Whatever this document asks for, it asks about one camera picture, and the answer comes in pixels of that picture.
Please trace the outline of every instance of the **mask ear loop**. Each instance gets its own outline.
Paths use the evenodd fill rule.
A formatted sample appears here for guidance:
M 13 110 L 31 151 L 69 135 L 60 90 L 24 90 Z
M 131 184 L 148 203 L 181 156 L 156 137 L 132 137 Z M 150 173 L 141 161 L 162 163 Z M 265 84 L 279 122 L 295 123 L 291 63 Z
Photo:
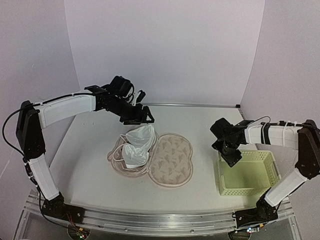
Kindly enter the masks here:
M 124 138 L 125 136 L 126 136 L 126 135 L 124 135 L 124 134 L 120 134 L 120 138 L 121 138 L 125 143 L 128 143 L 128 140 Z M 119 148 L 123 147 L 124 145 L 125 145 L 125 144 L 121 144 L 120 146 L 118 146 L 118 147 L 113 151 L 113 153 L 112 153 L 112 159 L 113 159 L 113 161 L 115 161 L 115 162 L 121 162 L 121 161 L 124 160 L 123 158 L 122 158 L 122 159 L 115 159 L 115 153 L 118 151 Z
M 121 162 L 123 161 L 124 159 L 115 159 L 115 153 L 118 151 L 119 148 L 123 147 L 125 144 L 121 144 L 120 146 L 118 146 L 114 152 L 112 153 L 112 160 L 115 161 L 115 162 Z

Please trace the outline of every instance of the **white table surface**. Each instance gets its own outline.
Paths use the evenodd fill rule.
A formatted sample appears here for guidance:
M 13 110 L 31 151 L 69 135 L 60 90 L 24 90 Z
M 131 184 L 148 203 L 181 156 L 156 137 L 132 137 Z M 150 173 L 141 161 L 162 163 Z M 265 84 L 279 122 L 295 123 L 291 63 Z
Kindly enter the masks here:
M 175 133 L 193 147 L 193 176 L 177 188 L 155 184 L 148 174 L 130 178 L 118 174 L 106 160 L 124 126 L 119 117 L 104 110 L 77 115 L 50 166 L 67 203 L 83 207 L 130 212 L 181 213 L 238 210 L 253 207 L 258 196 L 220 196 L 214 175 L 218 152 L 210 127 L 226 118 L 236 124 L 242 117 L 236 108 L 150 106 L 159 135 Z M 243 149 L 256 149 L 254 145 Z

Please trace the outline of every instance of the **white cable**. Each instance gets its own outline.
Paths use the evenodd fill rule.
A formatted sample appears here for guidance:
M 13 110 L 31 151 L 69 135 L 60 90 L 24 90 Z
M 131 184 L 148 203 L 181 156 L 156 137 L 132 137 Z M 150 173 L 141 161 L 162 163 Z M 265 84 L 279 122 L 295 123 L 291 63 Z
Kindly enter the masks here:
M 285 146 L 285 131 L 286 131 L 287 125 L 288 125 L 288 122 L 285 123 L 283 130 L 282 130 L 282 146 Z
M 121 147 L 123 147 L 123 146 L 124 146 L 124 144 L 121 144 L 121 145 L 118 146 L 118 147 L 114 150 L 114 152 L 112 153 L 112 159 L 113 159 L 115 162 L 121 162 L 121 161 L 124 160 L 123 158 L 122 158 L 122 159 L 115 159 L 115 153 L 118 151 L 119 148 L 121 148 Z
M 262 143 L 262 142 L 265 143 L 265 131 L 264 131 L 265 126 L 266 126 L 266 124 L 263 124 L 263 126 L 262 126 L 262 128 L 261 128 L 261 132 L 262 132 L 262 140 L 261 140 L 261 143 Z

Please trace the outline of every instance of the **white cable tie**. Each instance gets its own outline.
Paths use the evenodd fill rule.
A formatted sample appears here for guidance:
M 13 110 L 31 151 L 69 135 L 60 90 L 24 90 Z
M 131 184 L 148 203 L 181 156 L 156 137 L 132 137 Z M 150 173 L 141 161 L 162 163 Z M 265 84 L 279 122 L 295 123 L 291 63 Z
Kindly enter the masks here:
M 286 131 L 286 127 L 288 125 L 288 122 L 285 123 L 283 130 L 282 130 L 282 146 L 285 147 L 285 131 Z
M 263 142 L 264 144 L 266 143 L 266 141 L 265 141 L 265 131 L 264 131 L 265 126 L 266 126 L 266 123 L 264 123 L 264 124 L 262 125 L 262 128 L 261 128 L 262 140 L 263 140 L 263 141 L 261 141 L 261 143 Z

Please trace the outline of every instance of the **patterned cloth pad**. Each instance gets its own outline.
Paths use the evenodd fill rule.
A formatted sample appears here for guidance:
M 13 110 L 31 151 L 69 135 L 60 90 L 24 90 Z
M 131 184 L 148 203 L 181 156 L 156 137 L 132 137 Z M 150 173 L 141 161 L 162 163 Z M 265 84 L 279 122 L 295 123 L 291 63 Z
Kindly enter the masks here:
M 157 184 L 164 187 L 180 187 L 192 177 L 191 162 L 193 149 L 183 136 L 169 133 L 159 137 L 152 153 L 148 174 Z

